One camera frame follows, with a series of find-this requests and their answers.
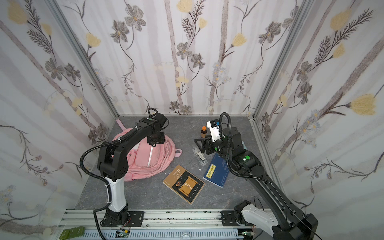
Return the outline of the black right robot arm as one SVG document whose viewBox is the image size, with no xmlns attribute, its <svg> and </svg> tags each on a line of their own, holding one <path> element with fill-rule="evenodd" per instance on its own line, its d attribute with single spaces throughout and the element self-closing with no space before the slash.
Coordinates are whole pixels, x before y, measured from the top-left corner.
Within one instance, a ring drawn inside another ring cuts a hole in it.
<svg viewBox="0 0 384 240">
<path fill-rule="evenodd" d="M 252 224 L 275 240 L 312 240 L 317 237 L 318 220 L 291 201 L 266 172 L 255 154 L 246 150 L 242 136 L 232 126 L 228 113 L 207 123 L 211 136 L 201 139 L 202 153 L 218 154 L 234 176 L 246 179 L 270 207 L 270 213 L 248 201 L 235 207 L 241 224 Z"/>
</svg>

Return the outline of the pink student backpack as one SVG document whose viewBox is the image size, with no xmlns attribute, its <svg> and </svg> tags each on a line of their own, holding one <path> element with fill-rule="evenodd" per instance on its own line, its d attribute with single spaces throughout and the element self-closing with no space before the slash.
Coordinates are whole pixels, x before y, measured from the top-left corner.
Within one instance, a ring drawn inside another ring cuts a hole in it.
<svg viewBox="0 0 384 240">
<path fill-rule="evenodd" d="M 155 147 L 149 145 L 147 139 L 143 139 L 127 154 L 129 169 L 124 181 L 131 182 L 157 175 L 166 170 L 174 158 L 180 157 L 182 153 L 168 136 L 165 136 L 164 144 Z"/>
</svg>

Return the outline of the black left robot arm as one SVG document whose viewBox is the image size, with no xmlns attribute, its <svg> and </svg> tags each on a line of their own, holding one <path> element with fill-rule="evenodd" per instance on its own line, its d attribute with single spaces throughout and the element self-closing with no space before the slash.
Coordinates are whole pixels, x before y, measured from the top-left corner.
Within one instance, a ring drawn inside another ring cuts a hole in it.
<svg viewBox="0 0 384 240">
<path fill-rule="evenodd" d="M 129 170 L 127 155 L 140 141 L 155 147 L 165 143 L 164 129 L 169 120 L 154 108 L 148 109 L 149 116 L 142 118 L 135 127 L 111 142 L 85 151 L 79 160 L 80 168 L 88 176 L 103 181 L 107 188 L 108 201 L 104 207 L 93 210 L 96 227 L 125 227 L 132 219 L 128 211 L 128 203 L 124 193 L 124 180 Z M 98 170 L 100 175 L 88 171 L 84 165 L 85 157 L 99 149 Z"/>
</svg>

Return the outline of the brown black book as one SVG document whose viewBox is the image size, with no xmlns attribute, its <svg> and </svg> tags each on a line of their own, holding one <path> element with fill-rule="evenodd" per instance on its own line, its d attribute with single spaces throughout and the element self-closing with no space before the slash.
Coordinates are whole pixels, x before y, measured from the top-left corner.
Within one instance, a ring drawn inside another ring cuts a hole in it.
<svg viewBox="0 0 384 240">
<path fill-rule="evenodd" d="M 163 184 L 192 205 L 202 189 L 205 182 L 197 178 L 191 172 L 177 165 L 171 173 L 163 180 Z"/>
</svg>

